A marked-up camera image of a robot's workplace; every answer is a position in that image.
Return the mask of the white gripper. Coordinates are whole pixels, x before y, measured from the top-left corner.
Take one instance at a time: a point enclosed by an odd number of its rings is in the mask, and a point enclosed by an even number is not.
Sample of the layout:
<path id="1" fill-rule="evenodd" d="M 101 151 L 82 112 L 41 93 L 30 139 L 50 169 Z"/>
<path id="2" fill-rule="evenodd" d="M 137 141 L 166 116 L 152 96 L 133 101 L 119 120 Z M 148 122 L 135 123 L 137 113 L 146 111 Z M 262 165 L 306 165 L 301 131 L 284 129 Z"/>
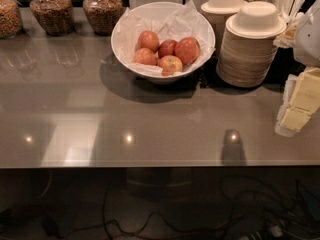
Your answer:
<path id="1" fill-rule="evenodd" d="M 320 0 L 273 41 L 278 48 L 293 48 L 296 61 L 307 67 L 298 76 L 290 74 L 285 83 L 275 132 L 293 137 L 320 108 Z"/>

